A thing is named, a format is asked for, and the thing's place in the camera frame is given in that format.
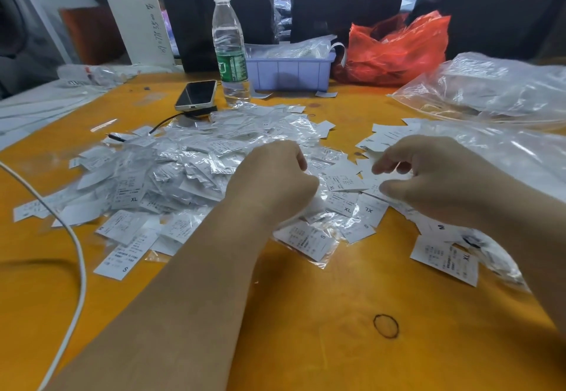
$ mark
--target forearm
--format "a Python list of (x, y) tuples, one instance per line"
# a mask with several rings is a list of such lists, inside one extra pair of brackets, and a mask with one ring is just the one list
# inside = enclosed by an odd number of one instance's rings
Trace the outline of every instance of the forearm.
[(515, 259), (533, 294), (566, 336), (566, 204), (510, 179), (478, 210), (477, 228)]
[(159, 275), (47, 389), (226, 387), (269, 224), (221, 202)]

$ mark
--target blue plastic bin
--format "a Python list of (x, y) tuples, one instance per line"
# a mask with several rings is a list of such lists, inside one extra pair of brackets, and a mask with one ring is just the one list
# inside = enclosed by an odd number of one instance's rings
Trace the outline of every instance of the blue plastic bin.
[(246, 58), (248, 77), (255, 90), (311, 90), (326, 92), (330, 64), (336, 52), (326, 59), (251, 59)]

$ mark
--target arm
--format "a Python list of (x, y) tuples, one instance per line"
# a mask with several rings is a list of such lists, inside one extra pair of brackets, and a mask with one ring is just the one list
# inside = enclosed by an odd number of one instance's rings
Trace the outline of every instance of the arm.
[(413, 169), (380, 190), (447, 224), (495, 239), (517, 262), (533, 294), (566, 336), (566, 204), (502, 172), (446, 137), (408, 136), (388, 148), (374, 173)]
[(318, 187), (294, 142), (254, 149), (225, 199), (139, 296), (46, 388), (226, 388), (255, 261)]

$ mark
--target smartphone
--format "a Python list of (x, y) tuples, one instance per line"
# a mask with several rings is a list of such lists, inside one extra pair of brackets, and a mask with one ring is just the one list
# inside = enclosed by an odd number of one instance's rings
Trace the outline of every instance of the smartphone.
[(216, 80), (187, 83), (175, 104), (175, 109), (188, 112), (213, 107), (217, 84)]

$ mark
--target clear plastic bag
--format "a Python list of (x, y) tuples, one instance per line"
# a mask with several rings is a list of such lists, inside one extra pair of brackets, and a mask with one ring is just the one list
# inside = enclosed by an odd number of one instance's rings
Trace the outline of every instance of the clear plastic bag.
[[(421, 123), (421, 134), (449, 136), (515, 179), (566, 202), (566, 137), (505, 125)], [(490, 237), (477, 230), (461, 232), (466, 248), (507, 282), (526, 289), (517, 264)]]
[(435, 118), (534, 127), (566, 124), (566, 67), (458, 54), (392, 94)]
[(250, 59), (325, 59), (332, 48), (336, 35), (326, 35), (294, 44), (245, 44), (246, 58)]

